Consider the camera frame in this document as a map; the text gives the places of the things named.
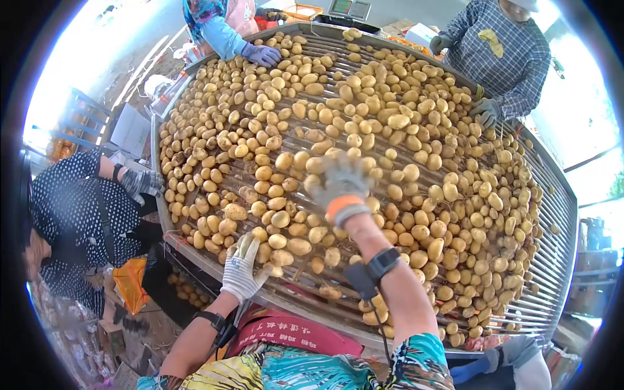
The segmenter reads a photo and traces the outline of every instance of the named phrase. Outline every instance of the hat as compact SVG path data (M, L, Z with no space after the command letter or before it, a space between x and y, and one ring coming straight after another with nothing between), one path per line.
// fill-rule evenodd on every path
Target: hat
M540 12L539 7L537 6L537 0L509 0L509 1L524 9L528 9L531 12Z

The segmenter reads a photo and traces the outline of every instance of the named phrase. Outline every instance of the orange bag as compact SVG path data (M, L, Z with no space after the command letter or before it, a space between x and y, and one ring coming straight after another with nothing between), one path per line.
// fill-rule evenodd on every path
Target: orange bag
M113 268L113 280L132 315L137 314L151 299L141 287L146 261L146 258L131 258L121 268Z

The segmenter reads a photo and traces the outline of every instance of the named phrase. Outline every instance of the black polka dot shirt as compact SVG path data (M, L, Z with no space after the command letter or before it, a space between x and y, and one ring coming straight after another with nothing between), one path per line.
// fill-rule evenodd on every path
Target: black polka dot shirt
M104 312L103 288L93 287L84 273L104 267L109 256L104 244L97 204L98 183L114 236L115 267L137 254L140 242L127 238L139 225L137 205L117 183L98 179L102 152L94 148L62 159L46 168L32 183L34 227L52 247L52 256L40 274L50 290L81 302L99 317Z

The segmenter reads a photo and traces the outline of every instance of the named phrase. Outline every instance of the gloved hand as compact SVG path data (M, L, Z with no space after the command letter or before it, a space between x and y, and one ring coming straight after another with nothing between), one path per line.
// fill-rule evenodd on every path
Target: gloved hand
M259 245L260 240L247 233L236 245L228 248L221 291L237 297L241 305L260 290L273 271L273 267L267 266L253 276L253 262Z
M240 55L250 62L256 62L264 67L276 66L281 60L281 53L278 49L264 45L254 46L249 42L245 44Z
M325 188L316 184L310 189L316 204L327 211L339 228L355 214L371 213L364 202L370 186L357 164L359 160L353 162L345 152L340 152L335 160L324 157Z
M153 195L157 198L165 191L165 181L158 172L153 170L135 171L126 169L119 182L130 198L136 200L141 206L145 206L145 200L141 192Z
M465 366L451 368L451 376L454 384L460 384L468 381L477 374L484 373L490 367L487 357L480 358Z
M494 126L496 120L500 118L501 113L499 103L496 100L484 97L472 104L472 110L470 110L469 115L473 117L477 114L481 114L479 123L488 129Z
M436 35L431 38L431 42L429 43L429 48L434 56L440 54L442 49L446 49L447 47L453 46L453 41L450 38L445 36Z
M262 19L269 22L285 21L287 19L287 17L284 17L284 11L277 8L256 8L256 16L261 16Z

